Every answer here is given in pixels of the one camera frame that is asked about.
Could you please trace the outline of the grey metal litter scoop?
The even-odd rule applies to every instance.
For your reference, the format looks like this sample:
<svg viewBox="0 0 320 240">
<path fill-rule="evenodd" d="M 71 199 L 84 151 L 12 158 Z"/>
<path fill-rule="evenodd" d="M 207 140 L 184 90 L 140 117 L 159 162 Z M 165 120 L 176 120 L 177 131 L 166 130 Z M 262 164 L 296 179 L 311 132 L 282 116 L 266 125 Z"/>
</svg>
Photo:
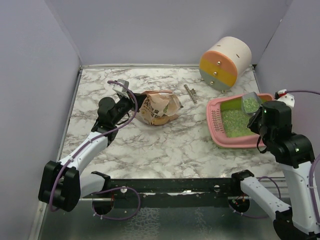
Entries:
<svg viewBox="0 0 320 240">
<path fill-rule="evenodd" d="M 244 114 L 252 116 L 262 104 L 262 100 L 255 92 L 244 94 L 241 97 L 241 110 Z"/>
</svg>

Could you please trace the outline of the pink cat litter bag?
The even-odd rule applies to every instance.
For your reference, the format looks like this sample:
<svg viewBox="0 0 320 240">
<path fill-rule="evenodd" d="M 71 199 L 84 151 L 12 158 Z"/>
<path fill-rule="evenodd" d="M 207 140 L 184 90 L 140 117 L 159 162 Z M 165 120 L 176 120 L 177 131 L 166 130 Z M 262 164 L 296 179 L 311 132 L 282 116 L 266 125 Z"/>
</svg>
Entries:
<svg viewBox="0 0 320 240">
<path fill-rule="evenodd" d="M 144 91 L 137 97 L 144 97 L 144 100 L 135 118 L 148 125 L 165 125 L 177 119 L 178 111 L 183 108 L 178 96 L 171 90 Z"/>
</svg>

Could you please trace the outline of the metal bag sealing clip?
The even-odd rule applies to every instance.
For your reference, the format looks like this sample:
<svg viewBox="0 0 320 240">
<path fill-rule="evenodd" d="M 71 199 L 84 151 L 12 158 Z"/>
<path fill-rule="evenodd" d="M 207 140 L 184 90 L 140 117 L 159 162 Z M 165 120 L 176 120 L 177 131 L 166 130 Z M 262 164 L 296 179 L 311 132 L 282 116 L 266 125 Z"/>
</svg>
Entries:
<svg viewBox="0 0 320 240">
<path fill-rule="evenodd" d="M 193 102 L 193 104 L 194 105 L 197 104 L 198 102 L 197 102 L 197 100 L 195 98 L 195 96 L 197 94 L 196 90 L 194 88 L 190 89 L 187 84 L 184 84 L 183 87 L 185 88 L 185 90 L 186 90 L 187 94 L 189 95 L 189 97 L 190 97 L 191 101 Z"/>
</svg>

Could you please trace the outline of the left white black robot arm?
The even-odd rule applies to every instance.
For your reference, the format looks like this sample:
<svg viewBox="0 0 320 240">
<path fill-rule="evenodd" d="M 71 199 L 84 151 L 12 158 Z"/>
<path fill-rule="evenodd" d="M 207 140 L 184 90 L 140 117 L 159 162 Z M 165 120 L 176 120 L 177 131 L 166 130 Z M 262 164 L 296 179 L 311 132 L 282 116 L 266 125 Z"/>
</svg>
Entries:
<svg viewBox="0 0 320 240">
<path fill-rule="evenodd" d="M 93 189 L 81 185 L 81 174 L 87 165 L 116 138 L 120 128 L 133 119 L 118 123 L 129 111 L 135 116 L 142 107 L 145 94 L 132 93 L 129 97 L 121 96 L 119 101 L 104 97 L 98 103 L 97 119 L 90 134 L 72 153 L 59 161 L 49 161 L 42 173 L 38 199 L 47 203 L 52 212 L 72 211 L 82 196 L 91 193 L 103 198 L 111 190 L 105 179 L 95 174 Z"/>
</svg>

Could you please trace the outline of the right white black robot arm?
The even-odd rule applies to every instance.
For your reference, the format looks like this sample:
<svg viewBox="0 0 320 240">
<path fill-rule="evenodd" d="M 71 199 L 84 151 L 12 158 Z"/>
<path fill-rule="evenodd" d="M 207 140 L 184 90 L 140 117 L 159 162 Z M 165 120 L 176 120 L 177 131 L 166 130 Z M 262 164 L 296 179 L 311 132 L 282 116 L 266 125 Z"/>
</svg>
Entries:
<svg viewBox="0 0 320 240">
<path fill-rule="evenodd" d="M 292 131 L 292 110 L 284 102 L 264 102 L 247 127 L 259 136 L 283 172 L 291 204 L 267 190 L 248 170 L 232 174 L 229 189 L 252 198 L 272 220 L 281 240 L 317 240 L 320 237 L 320 197 L 313 179 L 316 159 L 310 140 Z"/>
</svg>

